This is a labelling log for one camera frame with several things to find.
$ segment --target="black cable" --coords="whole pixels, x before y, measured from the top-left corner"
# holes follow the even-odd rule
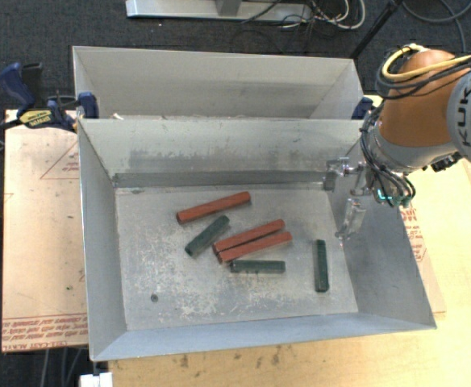
[[[447,77],[447,76],[452,75],[454,73],[460,72],[461,70],[469,69],[465,74],[471,73],[471,57],[470,57],[469,59],[464,59],[460,63],[456,63],[456,64],[454,64],[454,65],[452,65],[452,66],[450,66],[450,67],[448,67],[448,68],[446,68],[442,71],[434,73],[430,77],[427,77],[423,80],[414,81],[416,79],[419,79],[421,76],[423,76],[423,74],[421,74],[420,76],[412,77],[410,79],[406,79],[405,81],[402,81],[402,83],[398,83],[398,82],[393,82],[390,79],[388,79],[388,78],[386,78],[382,75],[382,69],[383,69],[383,66],[384,66],[385,62],[383,62],[381,67],[377,70],[376,82],[375,82],[376,91],[383,97],[383,99],[394,100],[394,99],[405,98],[407,96],[413,96],[413,95],[415,95],[416,92],[421,90],[428,83],[433,82],[433,81],[438,81],[439,79],[441,79],[443,77]],[[429,93],[432,93],[435,90],[440,89],[441,87],[445,87],[446,85],[449,85],[450,83],[457,80],[458,78],[460,78],[460,77],[457,77],[456,79],[453,79],[450,82],[444,83],[443,85],[440,85],[440,86],[436,87],[435,89],[432,89],[430,92],[426,92],[424,94],[420,94],[420,95],[417,95],[417,96],[425,96]],[[404,93],[400,93],[401,89],[410,89],[410,90],[408,90]],[[397,90],[399,92],[399,95],[391,95],[389,92],[385,93],[386,90]]]
[[[234,41],[236,40],[237,37],[239,37],[240,35],[243,35],[244,33],[255,33],[256,35],[265,37],[277,49],[277,52],[279,52],[280,54],[285,54],[284,50],[269,35],[266,35],[266,33],[264,33],[263,31],[253,30],[253,29],[240,30],[232,36],[231,42],[230,42],[230,48],[229,48],[231,53],[234,53],[234,48],[233,48]]]
[[[444,17],[442,19],[432,19],[430,17],[424,17],[422,15],[419,15],[417,13],[415,13],[412,9],[410,9],[407,4],[405,2],[402,3],[402,7],[404,7],[404,9],[406,9],[406,11],[416,17],[418,20],[422,20],[424,22],[427,22],[427,23],[449,23],[453,20],[456,20],[458,18],[460,18],[462,15],[464,15],[467,11],[469,11],[470,7],[471,7],[471,0],[469,0],[469,3],[465,6],[465,8],[460,11],[459,13],[456,13],[454,14],[452,12],[452,9],[450,9],[449,5],[446,3],[445,0],[440,0],[446,7],[447,9],[449,10],[449,12],[451,13],[451,16],[450,17]]]
[[[454,20],[454,23],[456,24],[456,26],[458,28],[458,32],[460,33],[461,50],[462,50],[462,52],[466,52],[467,51],[467,44],[465,42],[465,34],[463,33],[463,28],[461,27],[460,20],[458,20],[458,16],[454,14],[454,11],[452,11],[452,8],[450,7],[450,5],[447,4],[447,2],[445,0],[439,0],[439,1],[440,1],[440,3],[442,3],[445,6],[445,8],[451,14],[451,17],[449,17],[448,19],[450,19],[449,21]],[[434,23],[434,24],[443,23],[443,22],[440,22],[440,21],[429,21],[429,19],[417,15],[414,11],[411,11],[411,9],[409,9],[408,7],[404,6],[404,8],[406,9],[406,11],[410,15],[416,17],[418,20],[422,20],[426,23]]]
[[[262,12],[257,13],[256,15],[253,15],[252,17],[243,20],[241,23],[249,23],[254,20],[257,20],[258,18],[264,16],[266,13],[268,13],[270,10],[272,10],[278,3],[282,2],[283,0],[276,0],[275,2],[271,3],[266,9],[264,9]]]
[[[60,387],[65,387],[65,378],[67,375],[67,352],[68,348],[65,347],[64,351],[62,353],[62,358],[61,358],[61,371],[60,371]]]
[[[71,379],[73,378],[74,369],[76,368],[77,361],[80,358],[80,355],[83,352],[83,350],[85,349],[79,348],[76,355],[74,356],[73,363],[71,364],[71,367],[69,369],[69,374],[67,375],[67,378],[65,379],[65,387],[69,386],[69,383],[71,382]]]
[[[49,364],[49,349],[45,351],[44,366],[42,367],[42,376],[40,377],[40,387],[45,386],[45,379],[47,378],[47,374],[48,374],[48,364]]]

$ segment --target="red wooden stick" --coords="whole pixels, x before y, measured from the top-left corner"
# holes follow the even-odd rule
[[[187,223],[195,219],[203,218],[207,215],[215,214],[221,210],[227,210],[234,206],[243,205],[250,202],[250,193],[239,192],[229,197],[217,199],[212,202],[207,202],[187,210],[181,210],[177,213],[177,221],[179,223]]]
[[[226,251],[218,253],[218,261],[229,262],[241,256],[251,254],[252,252],[260,251],[261,249],[275,247],[281,243],[290,242],[293,239],[289,232],[281,232],[280,234],[269,235],[261,239],[257,239],[250,243],[245,243],[239,247],[233,247]]]
[[[269,234],[280,231],[286,224],[282,219],[276,219],[271,223],[266,223],[260,227],[253,228],[251,230],[241,232],[240,234],[230,236],[226,239],[222,239],[212,245],[214,254],[225,251],[229,248],[237,247],[243,243],[254,241],[255,239],[263,238]]]

